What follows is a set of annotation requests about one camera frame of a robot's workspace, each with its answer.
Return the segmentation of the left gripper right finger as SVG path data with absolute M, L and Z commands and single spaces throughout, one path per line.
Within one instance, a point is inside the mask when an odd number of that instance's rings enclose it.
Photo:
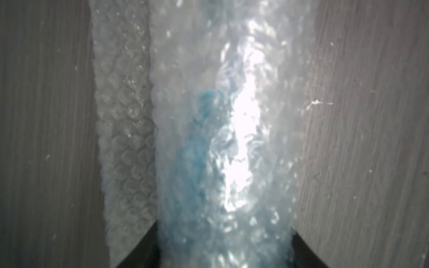
M 294 251 L 293 268 L 328 268 L 298 232 L 293 236 L 292 246 Z

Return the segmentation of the blue liquid bottle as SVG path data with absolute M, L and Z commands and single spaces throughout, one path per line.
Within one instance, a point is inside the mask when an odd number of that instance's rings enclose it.
M 188 268 L 255 268 L 267 237 L 261 196 L 275 162 L 246 93 L 196 96 L 177 147 L 164 154 L 159 234 L 166 262 Z

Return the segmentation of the clear bubble wrap sheet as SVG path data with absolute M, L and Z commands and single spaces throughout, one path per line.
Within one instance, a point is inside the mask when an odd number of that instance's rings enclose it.
M 317 1 L 90 1 L 112 268 L 298 268 Z

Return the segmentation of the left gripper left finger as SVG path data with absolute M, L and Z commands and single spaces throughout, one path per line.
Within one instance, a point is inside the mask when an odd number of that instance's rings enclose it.
M 116 268 L 160 268 L 157 221 L 154 222 L 136 247 Z

